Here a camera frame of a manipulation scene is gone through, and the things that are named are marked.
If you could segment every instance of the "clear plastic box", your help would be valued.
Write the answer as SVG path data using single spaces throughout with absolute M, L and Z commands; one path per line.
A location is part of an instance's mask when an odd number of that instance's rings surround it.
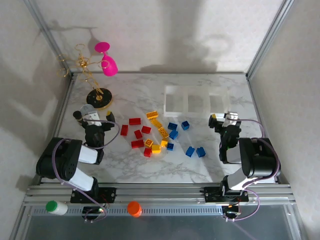
M 165 117 L 207 118 L 210 114 L 216 114 L 217 118 L 223 118 L 228 111 L 230 111 L 230 100 L 225 87 L 173 85 L 164 87 Z

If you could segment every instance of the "yellow lego brick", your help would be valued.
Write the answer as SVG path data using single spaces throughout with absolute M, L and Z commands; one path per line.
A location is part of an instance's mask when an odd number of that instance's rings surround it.
M 160 145 L 152 145 L 152 153 L 153 154 L 161 153 L 161 146 Z
M 162 126 L 158 129 L 159 133 L 161 134 L 162 138 L 166 139 L 167 137 L 169 137 L 169 134 L 167 133 L 167 131 L 165 130 L 165 128 Z
M 162 124 L 161 124 L 160 122 L 158 122 L 158 120 L 155 119 L 155 118 L 150 119 L 150 122 L 151 122 L 154 126 L 156 126 L 157 129 L 159 129 L 159 128 L 162 127 Z
M 151 111 L 145 114 L 147 119 L 155 119 L 158 117 L 157 111 Z
M 168 140 L 166 140 L 166 139 L 163 139 L 162 141 L 161 141 L 161 147 L 167 147 L 167 145 L 168 145 Z
M 151 148 L 152 144 L 154 143 L 154 141 L 150 140 L 150 139 L 147 139 L 145 140 L 144 142 L 144 145 L 147 147 L 147 148 Z

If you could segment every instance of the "white marble surface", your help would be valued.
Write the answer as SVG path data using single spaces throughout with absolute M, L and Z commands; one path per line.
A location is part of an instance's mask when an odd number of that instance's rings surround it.
M 95 78 L 101 87 L 112 92 L 113 102 L 108 108 L 120 125 L 128 124 L 129 118 L 141 118 L 141 125 L 129 126 L 128 136 L 118 136 L 104 149 L 104 158 L 100 165 L 79 163 L 78 167 L 94 176 L 99 182 L 118 183 L 203 183 L 220 182 L 222 178 L 235 172 L 240 166 L 225 165 L 219 160 L 220 136 L 208 127 L 206 118 L 164 117 L 165 85 L 226 87 L 230 96 L 231 110 L 240 118 L 257 119 L 252 98 L 244 74 L 142 74 L 120 73 L 106 77 L 96 73 Z M 89 84 L 81 81 L 78 75 L 63 118 L 59 137 L 85 140 L 84 129 L 73 118 L 73 112 L 86 104 L 86 96 L 91 90 Z M 100 119 L 105 119 L 106 109 L 99 112 Z M 162 148 L 160 154 L 151 158 L 144 157 L 145 148 L 131 148 L 131 141 L 136 140 L 134 131 L 143 125 L 152 127 L 151 134 L 143 134 L 159 143 L 161 135 L 156 127 L 146 118 L 146 113 L 158 111 L 157 118 L 167 129 L 168 123 L 178 124 L 179 135 L 174 143 L 174 150 Z M 181 122 L 187 120 L 190 128 L 183 131 Z M 261 135 L 257 125 L 250 122 L 241 124 L 241 137 Z M 115 134 L 117 128 L 106 132 L 105 143 Z M 185 155 L 189 146 L 204 147 L 206 156 L 199 158 L 196 152 L 192 157 Z

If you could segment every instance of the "green cap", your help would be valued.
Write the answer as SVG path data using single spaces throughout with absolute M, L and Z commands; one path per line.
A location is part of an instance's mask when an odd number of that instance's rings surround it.
M 45 209 L 48 212 L 53 212 L 58 207 L 58 203 L 56 201 L 48 201 L 48 203 L 45 205 Z

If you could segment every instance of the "orange cap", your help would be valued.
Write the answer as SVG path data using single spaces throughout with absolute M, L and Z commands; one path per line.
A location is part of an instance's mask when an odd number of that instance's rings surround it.
M 128 213 L 135 218 L 140 217 L 142 214 L 141 205 L 137 201 L 130 202 L 128 204 L 127 210 L 128 210 Z

